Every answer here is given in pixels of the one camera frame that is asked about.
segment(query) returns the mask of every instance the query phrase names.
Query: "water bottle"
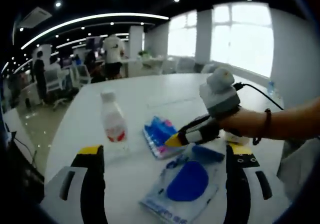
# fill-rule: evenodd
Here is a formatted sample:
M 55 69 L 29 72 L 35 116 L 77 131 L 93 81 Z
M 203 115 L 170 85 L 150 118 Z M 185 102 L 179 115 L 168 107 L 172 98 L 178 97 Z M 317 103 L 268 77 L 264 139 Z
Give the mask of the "water bottle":
M 275 83 L 273 81 L 269 81 L 268 83 L 268 88 L 267 88 L 267 91 L 268 91 L 268 95 L 270 98 L 273 98 L 274 97 L 274 93 L 275 93 Z
M 127 124 L 123 112 L 116 102 L 116 95 L 112 91 L 102 92 L 102 125 L 111 143 L 124 142 L 127 139 Z

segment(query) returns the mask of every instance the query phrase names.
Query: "bracelet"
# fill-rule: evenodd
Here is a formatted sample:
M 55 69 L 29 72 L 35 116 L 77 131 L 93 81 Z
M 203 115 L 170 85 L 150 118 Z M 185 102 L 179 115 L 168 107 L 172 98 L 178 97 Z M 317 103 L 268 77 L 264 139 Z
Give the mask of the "bracelet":
M 266 109 L 264 112 L 266 112 L 266 119 L 265 119 L 265 122 L 264 122 L 264 127 L 263 127 L 263 130 L 261 131 L 260 135 L 259 135 L 259 138 L 253 138 L 252 140 L 252 144 L 253 145 L 257 145 L 262 137 L 264 136 L 264 134 L 266 133 L 267 129 L 269 128 L 270 126 L 270 123 L 271 123 L 271 111 L 270 109 Z

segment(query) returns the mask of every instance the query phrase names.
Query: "black cable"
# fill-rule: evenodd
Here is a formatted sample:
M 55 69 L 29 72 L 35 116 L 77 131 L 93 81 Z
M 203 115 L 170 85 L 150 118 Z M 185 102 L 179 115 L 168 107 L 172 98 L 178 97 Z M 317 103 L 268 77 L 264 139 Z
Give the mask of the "black cable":
M 37 167 L 36 167 L 36 163 L 35 163 L 35 157 L 36 157 L 36 153 L 37 153 L 37 152 L 35 151 L 35 152 L 34 152 L 34 155 L 32 155 L 30 149 L 27 147 L 26 144 L 24 144 L 23 142 L 19 141 L 16 137 L 15 137 L 14 139 L 16 139 L 19 143 L 21 143 L 21 144 L 28 150 L 28 152 L 30 153 L 30 156 L 31 156 L 31 158 L 32 158 L 31 165 L 34 164 L 35 168 L 37 168 Z
M 258 91 L 259 93 L 261 93 L 264 97 L 266 97 L 267 99 L 269 99 L 275 106 L 277 106 L 279 109 L 283 110 L 283 108 L 278 105 L 276 102 L 274 102 L 268 95 L 266 95 L 265 93 L 263 93 L 261 90 L 259 90 L 258 88 L 254 87 L 253 85 L 251 84 L 247 84 L 247 83 L 244 83 L 243 86 L 249 86 L 251 88 L 254 88 L 256 91 Z
M 251 84 L 239 82 L 239 83 L 235 83 L 235 84 L 233 85 L 233 87 L 235 88 L 236 91 L 239 91 L 240 89 L 242 89 L 242 88 L 245 87 L 245 86 L 249 86 L 249 87 L 255 89 L 256 91 L 258 91 L 259 93 L 261 93 L 264 97 L 266 97 L 267 99 L 269 99 L 275 106 L 277 106 L 279 109 L 283 110 L 283 108 L 282 108 L 280 105 L 278 105 L 276 102 L 274 102 L 268 95 L 266 95 L 265 93 L 263 93 L 263 92 L 262 92 L 261 90 L 259 90 L 258 88 L 252 86 Z

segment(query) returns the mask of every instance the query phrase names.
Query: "window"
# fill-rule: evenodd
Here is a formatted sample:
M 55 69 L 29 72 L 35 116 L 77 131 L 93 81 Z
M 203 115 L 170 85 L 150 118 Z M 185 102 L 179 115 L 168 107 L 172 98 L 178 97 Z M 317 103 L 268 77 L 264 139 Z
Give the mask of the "window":
M 197 40 L 197 12 L 191 11 L 171 19 L 168 55 L 194 57 Z
M 274 35 L 268 5 L 243 2 L 212 10 L 210 59 L 270 77 Z

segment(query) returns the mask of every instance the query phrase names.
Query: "hand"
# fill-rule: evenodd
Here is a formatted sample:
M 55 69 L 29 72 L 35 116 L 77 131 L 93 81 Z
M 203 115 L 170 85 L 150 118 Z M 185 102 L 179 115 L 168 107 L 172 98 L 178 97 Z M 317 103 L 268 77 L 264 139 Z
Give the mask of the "hand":
M 237 113 L 224 118 L 219 125 L 225 131 L 237 130 L 246 137 L 255 137 L 264 125 L 266 113 L 241 108 Z

